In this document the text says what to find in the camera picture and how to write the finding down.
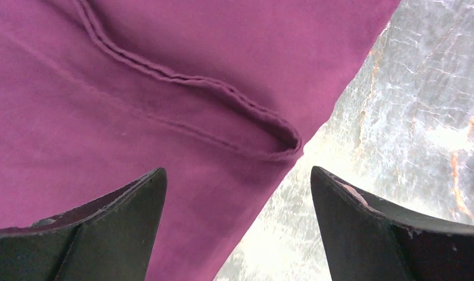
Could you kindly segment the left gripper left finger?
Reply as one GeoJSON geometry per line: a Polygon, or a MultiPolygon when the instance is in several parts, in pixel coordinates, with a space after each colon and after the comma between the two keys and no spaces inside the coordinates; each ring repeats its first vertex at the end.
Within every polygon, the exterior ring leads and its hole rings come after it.
{"type": "Polygon", "coordinates": [[[158,168],[65,213],[0,229],[0,280],[144,280],[166,189],[158,168]]]}

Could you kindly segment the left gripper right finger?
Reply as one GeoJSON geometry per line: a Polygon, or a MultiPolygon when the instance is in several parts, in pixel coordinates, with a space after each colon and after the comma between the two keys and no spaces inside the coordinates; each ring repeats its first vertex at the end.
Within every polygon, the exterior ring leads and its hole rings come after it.
{"type": "Polygon", "coordinates": [[[474,226],[409,210],[321,167],[311,192],[333,280],[474,280],[474,226]]]}

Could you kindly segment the purple cloth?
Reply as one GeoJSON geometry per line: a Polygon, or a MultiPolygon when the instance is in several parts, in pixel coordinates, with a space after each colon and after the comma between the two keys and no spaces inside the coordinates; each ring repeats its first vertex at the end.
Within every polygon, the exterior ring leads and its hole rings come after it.
{"type": "Polygon", "coordinates": [[[0,228],[163,167],[148,280],[212,280],[398,1],[0,1],[0,228]]]}

